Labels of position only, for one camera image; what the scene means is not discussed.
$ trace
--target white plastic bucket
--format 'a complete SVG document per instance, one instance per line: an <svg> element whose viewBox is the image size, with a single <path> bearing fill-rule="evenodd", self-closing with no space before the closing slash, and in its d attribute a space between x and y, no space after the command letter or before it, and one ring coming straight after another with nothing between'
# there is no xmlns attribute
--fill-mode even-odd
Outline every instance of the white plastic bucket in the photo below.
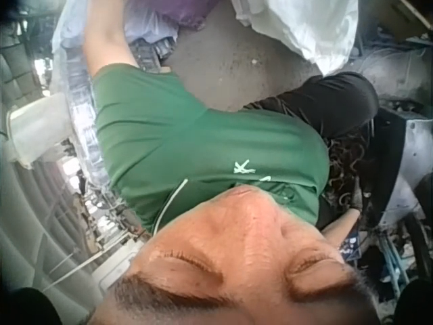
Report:
<svg viewBox="0 0 433 325"><path fill-rule="evenodd" d="M44 152L72 135L65 95L57 93L12 110L7 126L8 159L31 169Z"/></svg>

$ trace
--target black pants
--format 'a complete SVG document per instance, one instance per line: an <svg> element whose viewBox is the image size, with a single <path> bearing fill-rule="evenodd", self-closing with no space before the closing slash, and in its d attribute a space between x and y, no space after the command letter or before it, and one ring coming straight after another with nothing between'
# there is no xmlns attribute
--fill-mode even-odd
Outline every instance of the black pants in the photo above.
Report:
<svg viewBox="0 0 433 325"><path fill-rule="evenodd" d="M323 138L340 137L358 129L378 113L373 85L355 72L312 77L301 87L246 106L297 116Z"/></svg>

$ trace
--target concrete floor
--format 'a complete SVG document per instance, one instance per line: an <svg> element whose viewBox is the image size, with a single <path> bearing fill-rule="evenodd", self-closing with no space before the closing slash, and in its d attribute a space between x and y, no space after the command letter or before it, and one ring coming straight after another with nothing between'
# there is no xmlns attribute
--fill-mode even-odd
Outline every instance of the concrete floor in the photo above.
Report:
<svg viewBox="0 0 433 325"><path fill-rule="evenodd" d="M362 72L380 96L408 97L431 103L431 51L378 51L347 64ZM181 30L174 54L164 63L186 88L210 108L236 111L248 102L276 95L319 74L316 66L277 40L244 27L230 0L222 0L201 31Z"/></svg>

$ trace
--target nose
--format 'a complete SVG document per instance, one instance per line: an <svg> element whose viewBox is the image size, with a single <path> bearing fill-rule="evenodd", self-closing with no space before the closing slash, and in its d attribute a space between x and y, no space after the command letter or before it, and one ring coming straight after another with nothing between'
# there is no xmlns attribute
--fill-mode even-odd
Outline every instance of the nose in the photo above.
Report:
<svg viewBox="0 0 433 325"><path fill-rule="evenodd" d="M236 212L229 222L242 233L246 253L270 257L286 241L288 212L268 193L251 186L240 186L229 196L235 198Z"/></svg>

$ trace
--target white logo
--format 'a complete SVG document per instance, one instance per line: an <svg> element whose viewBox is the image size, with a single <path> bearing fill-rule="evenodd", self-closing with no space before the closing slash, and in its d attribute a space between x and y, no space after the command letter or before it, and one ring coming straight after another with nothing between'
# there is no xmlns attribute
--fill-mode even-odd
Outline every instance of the white logo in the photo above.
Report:
<svg viewBox="0 0 433 325"><path fill-rule="evenodd" d="M233 173L235 174L255 174L256 169L247 169L247 165L250 163L250 159L240 165L238 162L235 162L235 168L233 169ZM271 181L271 176L266 176L259 181Z"/></svg>
<svg viewBox="0 0 433 325"><path fill-rule="evenodd" d="M235 168L233 170L233 172L235 174L255 174L256 170L255 169L246 169L246 165L248 165L250 163L250 159L248 159L246 162L244 162L242 165L239 165L238 162L235 162Z"/></svg>

